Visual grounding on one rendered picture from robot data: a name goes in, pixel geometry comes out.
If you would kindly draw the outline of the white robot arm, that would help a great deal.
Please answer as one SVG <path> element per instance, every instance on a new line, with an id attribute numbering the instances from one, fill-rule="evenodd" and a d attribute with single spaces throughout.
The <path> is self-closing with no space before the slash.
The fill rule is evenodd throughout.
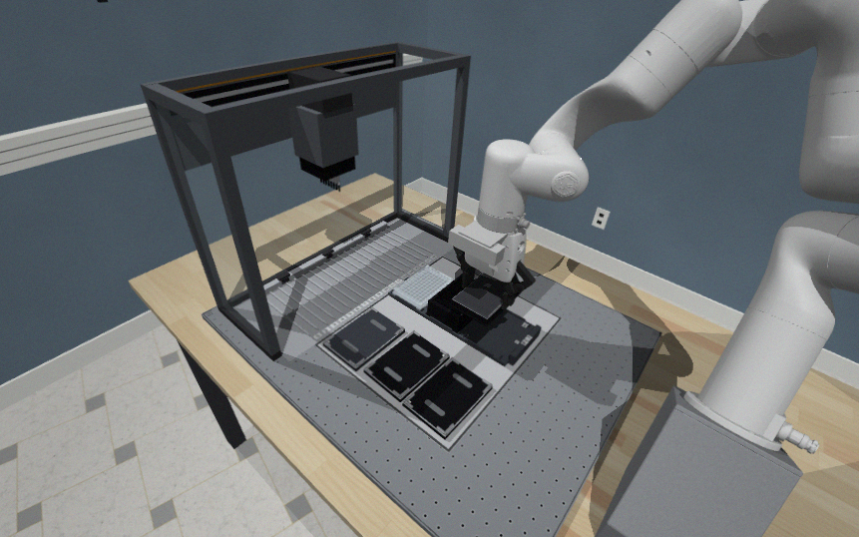
<path id="1" fill-rule="evenodd" d="M 705 67 L 784 59 L 814 46 L 800 186 L 813 198 L 859 204 L 859 0 L 680 0 L 530 146 L 488 146 L 477 220 L 450 230 L 448 244 L 494 267 L 505 251 L 498 242 L 530 225 L 528 196 L 567 202 L 585 191 L 589 172 L 576 149 L 594 133 L 653 117 Z M 831 288 L 859 294 L 859 214 L 791 217 L 703 389 L 687 391 L 685 401 L 761 447 L 779 451 L 787 440 L 814 454 L 818 441 L 793 429 L 784 412 L 834 328 Z"/>

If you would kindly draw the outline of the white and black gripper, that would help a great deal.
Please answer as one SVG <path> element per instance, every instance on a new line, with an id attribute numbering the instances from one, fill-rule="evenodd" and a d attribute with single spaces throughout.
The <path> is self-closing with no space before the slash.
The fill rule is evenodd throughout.
<path id="1" fill-rule="evenodd" d="M 526 252 L 526 229 L 508 233 L 498 244 L 505 247 L 503 260 L 496 266 L 491 266 L 455 247 L 457 260 L 462 273 L 462 288 L 474 280 L 475 269 L 478 269 L 504 283 L 505 291 L 501 309 L 505 310 L 515 302 L 517 292 L 532 285 L 536 279 L 524 266 Z M 519 282 L 516 273 L 523 279 Z M 512 279 L 513 277 L 513 279 Z M 511 283 L 512 281 L 512 283 Z"/>

